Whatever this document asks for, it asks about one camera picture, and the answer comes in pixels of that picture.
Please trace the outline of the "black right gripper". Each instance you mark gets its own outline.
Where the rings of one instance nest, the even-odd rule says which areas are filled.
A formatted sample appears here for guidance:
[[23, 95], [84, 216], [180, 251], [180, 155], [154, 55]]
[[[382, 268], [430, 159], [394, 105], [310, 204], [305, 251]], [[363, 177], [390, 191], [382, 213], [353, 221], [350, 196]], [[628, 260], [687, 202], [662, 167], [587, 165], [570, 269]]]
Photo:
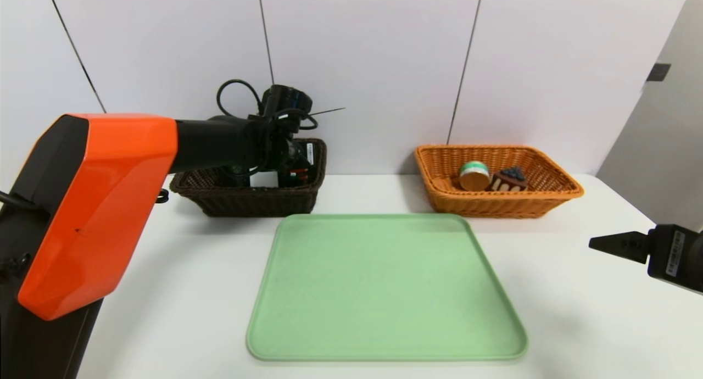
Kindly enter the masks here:
[[697, 294], [702, 292], [701, 232], [660, 224], [648, 235], [631, 231], [592, 237], [588, 246], [640, 264], [646, 264], [649, 257], [647, 272], [651, 278]]

